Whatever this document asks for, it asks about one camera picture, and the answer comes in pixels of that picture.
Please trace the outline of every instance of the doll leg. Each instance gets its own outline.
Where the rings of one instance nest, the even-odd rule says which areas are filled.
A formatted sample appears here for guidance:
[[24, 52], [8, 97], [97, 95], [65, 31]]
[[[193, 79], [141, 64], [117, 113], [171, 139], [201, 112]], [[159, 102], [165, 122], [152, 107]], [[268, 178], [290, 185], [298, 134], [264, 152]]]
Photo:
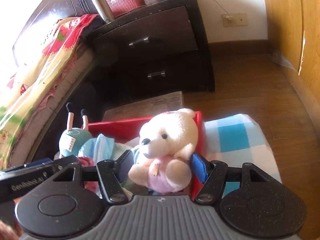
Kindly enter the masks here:
[[141, 164], [134, 164], [128, 173], [128, 177], [134, 183], [147, 187], [149, 180], [149, 167]]
[[89, 121], [88, 121], [88, 116], [87, 116], [87, 111], [85, 109], [81, 110], [81, 116], [83, 120], [83, 130], [89, 131]]
[[168, 183], [175, 188], [175, 192], [183, 190], [191, 181], [191, 169], [188, 164], [180, 160], [171, 160], [165, 170]]
[[67, 110], [68, 110], [68, 120], [67, 120], [67, 130], [72, 130], [72, 125], [73, 125], [73, 118], [74, 118], [74, 109], [72, 103], [68, 102], [67, 105]]

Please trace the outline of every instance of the white wall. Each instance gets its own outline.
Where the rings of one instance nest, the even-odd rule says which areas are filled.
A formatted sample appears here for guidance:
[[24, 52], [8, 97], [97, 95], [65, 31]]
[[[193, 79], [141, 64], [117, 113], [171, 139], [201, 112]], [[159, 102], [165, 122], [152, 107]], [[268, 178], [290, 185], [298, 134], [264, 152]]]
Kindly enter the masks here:
[[228, 13], [246, 13], [248, 26], [224, 27], [221, 14], [225, 14], [212, 0], [198, 0], [208, 42], [237, 40], [266, 40], [267, 14], [264, 0], [217, 0]]

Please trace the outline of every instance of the blue checkered cloth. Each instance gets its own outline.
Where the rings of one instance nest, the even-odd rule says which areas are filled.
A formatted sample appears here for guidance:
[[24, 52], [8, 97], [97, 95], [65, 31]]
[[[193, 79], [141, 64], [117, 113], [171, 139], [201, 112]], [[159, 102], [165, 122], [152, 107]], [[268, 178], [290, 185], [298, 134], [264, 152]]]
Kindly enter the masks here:
[[[273, 152], [260, 126], [246, 114], [236, 114], [204, 123], [206, 159], [219, 160], [230, 167], [250, 162], [281, 182]], [[224, 194], [239, 188], [228, 182]]]

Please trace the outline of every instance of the drawer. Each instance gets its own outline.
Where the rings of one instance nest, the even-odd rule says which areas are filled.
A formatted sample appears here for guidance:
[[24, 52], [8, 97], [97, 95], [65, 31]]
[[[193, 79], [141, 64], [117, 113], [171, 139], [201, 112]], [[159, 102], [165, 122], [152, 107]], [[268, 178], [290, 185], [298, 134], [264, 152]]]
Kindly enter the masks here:
[[119, 63], [133, 65], [197, 50], [185, 6], [150, 14], [98, 37], [95, 46], [116, 48]]
[[140, 99], [175, 91], [205, 90], [206, 80], [199, 54], [191, 53], [128, 69], [124, 81], [132, 99]]

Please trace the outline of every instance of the wall outlet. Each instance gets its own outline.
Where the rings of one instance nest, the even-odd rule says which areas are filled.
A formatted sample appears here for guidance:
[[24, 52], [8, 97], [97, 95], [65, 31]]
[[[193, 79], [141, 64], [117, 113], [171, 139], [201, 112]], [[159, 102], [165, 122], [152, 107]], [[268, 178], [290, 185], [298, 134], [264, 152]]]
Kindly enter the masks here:
[[248, 16], [246, 13], [222, 14], [223, 26], [234, 27], [248, 25]]

